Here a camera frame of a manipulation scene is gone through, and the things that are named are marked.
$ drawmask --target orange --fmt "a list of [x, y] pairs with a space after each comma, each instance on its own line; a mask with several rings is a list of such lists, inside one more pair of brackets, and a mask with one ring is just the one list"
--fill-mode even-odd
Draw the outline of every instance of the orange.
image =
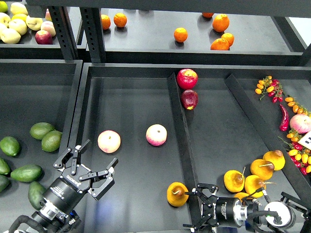
[[174, 37], [177, 42], [184, 42], [188, 38], [188, 32], [184, 28], [176, 28]]
[[214, 13], [205, 13], [203, 12], [202, 15], [205, 17], [205, 18], [212, 18]]
[[217, 15], [213, 20], [213, 29], [218, 33], [224, 32], [229, 27], [229, 18], [226, 14]]
[[110, 18], [107, 15], [101, 15], [101, 18], [102, 18], [103, 29], [107, 30], [111, 25]]
[[127, 18], [125, 14], [122, 13], [117, 13], [114, 17], [113, 17], [113, 22], [115, 23], [115, 25], [119, 28], [124, 28], [127, 22]]
[[211, 45], [211, 50], [229, 50], [229, 42], [226, 39], [218, 38]]
[[226, 39], [229, 42], [229, 46], [233, 45], [234, 36], [231, 33], [225, 33], [222, 35], [223, 39]]

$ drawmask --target red apple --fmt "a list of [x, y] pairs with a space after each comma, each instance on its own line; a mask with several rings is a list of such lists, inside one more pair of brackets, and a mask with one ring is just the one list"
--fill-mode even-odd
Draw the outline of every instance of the red apple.
[[147, 141], [153, 146], [161, 146], [166, 141], [167, 132], [164, 126], [155, 124], [150, 126], [146, 132]]
[[185, 90], [181, 96], [181, 103], [187, 110], [193, 110], [198, 104], [198, 94], [193, 90]]
[[117, 132], [106, 130], [98, 136], [97, 142], [103, 152], [113, 153], [120, 147], [121, 138]]
[[182, 69], [177, 74], [177, 83], [181, 89], [193, 89], [198, 81], [198, 75], [192, 69]]
[[52, 45], [53, 39], [48, 31], [40, 30], [35, 34], [35, 40], [40, 45]]
[[311, 118], [304, 114], [297, 114], [290, 120], [290, 127], [298, 133], [311, 131]]

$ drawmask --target pink apple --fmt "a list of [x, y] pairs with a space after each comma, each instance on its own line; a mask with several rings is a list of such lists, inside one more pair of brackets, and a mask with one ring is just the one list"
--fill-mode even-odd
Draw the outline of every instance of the pink apple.
[[35, 40], [40, 45], [52, 45], [53, 39], [48, 31], [40, 30], [35, 34]]
[[290, 120], [290, 127], [298, 133], [307, 133], [311, 131], [311, 118], [304, 114], [297, 114]]
[[146, 139], [153, 146], [161, 146], [166, 141], [167, 132], [164, 126], [156, 124], [147, 129]]
[[47, 9], [47, 11], [46, 11], [46, 13], [45, 13], [45, 19], [46, 19], [47, 21], [52, 21], [51, 14], [50, 14], [50, 12], [49, 12], [48, 9]]
[[56, 35], [56, 31], [55, 31], [54, 25], [50, 21], [44, 21], [41, 24], [41, 30], [45, 30], [45, 31], [49, 32], [52, 37]]
[[97, 142], [103, 152], [113, 153], [120, 147], [121, 138], [117, 132], [106, 130], [98, 136]]

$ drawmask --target green avocado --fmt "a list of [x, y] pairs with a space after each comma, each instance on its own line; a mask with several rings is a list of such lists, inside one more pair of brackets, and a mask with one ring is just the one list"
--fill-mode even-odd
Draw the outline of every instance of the green avocado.
[[0, 175], [7, 175], [9, 174], [11, 171], [9, 165], [7, 164], [7, 162], [0, 158]]
[[33, 181], [29, 185], [28, 189], [28, 200], [30, 204], [36, 209], [40, 210], [40, 202], [43, 200], [43, 194], [46, 188], [37, 181]]
[[42, 174], [42, 168], [36, 164], [21, 166], [11, 172], [11, 178], [21, 182], [32, 182]]
[[10, 183], [10, 180], [6, 176], [0, 175], [0, 192], [2, 192]]

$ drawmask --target robotic arm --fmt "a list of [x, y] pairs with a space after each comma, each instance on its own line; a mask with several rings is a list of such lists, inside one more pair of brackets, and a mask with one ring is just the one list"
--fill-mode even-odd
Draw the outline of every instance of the robotic arm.
[[[92, 172], [81, 164], [81, 154], [87, 148], [90, 140], [76, 148], [66, 148], [55, 161], [54, 168], [62, 174], [50, 185], [43, 194], [42, 208], [28, 216], [20, 216], [12, 224], [9, 233], [14, 233], [21, 223], [28, 224], [39, 233], [64, 233], [76, 228], [80, 221], [73, 208], [80, 202], [86, 193], [95, 200], [99, 200], [114, 185], [114, 167], [118, 159], [114, 158], [103, 171]], [[66, 163], [72, 157], [70, 166]], [[103, 180], [99, 187], [93, 183]]]

